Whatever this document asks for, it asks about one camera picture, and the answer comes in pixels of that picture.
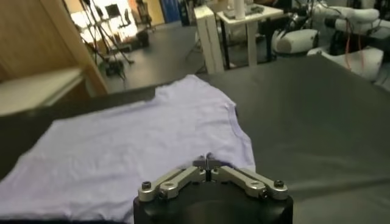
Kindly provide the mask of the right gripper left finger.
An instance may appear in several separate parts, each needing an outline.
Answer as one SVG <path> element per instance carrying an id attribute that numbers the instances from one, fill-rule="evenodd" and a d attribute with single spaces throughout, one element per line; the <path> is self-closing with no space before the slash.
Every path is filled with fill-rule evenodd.
<path id="1" fill-rule="evenodd" d="M 189 183 L 200 183 L 206 180 L 207 160 L 198 158 L 187 168 L 175 168 L 157 178 L 155 181 L 144 181 L 138 189 L 138 199 L 149 202 L 156 197 L 171 199 L 178 196 L 180 190 Z"/>

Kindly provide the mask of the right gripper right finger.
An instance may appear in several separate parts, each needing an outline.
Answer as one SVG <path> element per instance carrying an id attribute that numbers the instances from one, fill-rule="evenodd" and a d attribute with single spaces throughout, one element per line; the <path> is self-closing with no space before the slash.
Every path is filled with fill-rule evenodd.
<path id="1" fill-rule="evenodd" d="M 254 198 L 268 198 L 286 200 L 288 188 L 283 181 L 271 180 L 247 168 L 236 168 L 226 165 L 220 160 L 209 159 L 208 168 L 211 179 L 222 183 L 233 183 Z"/>

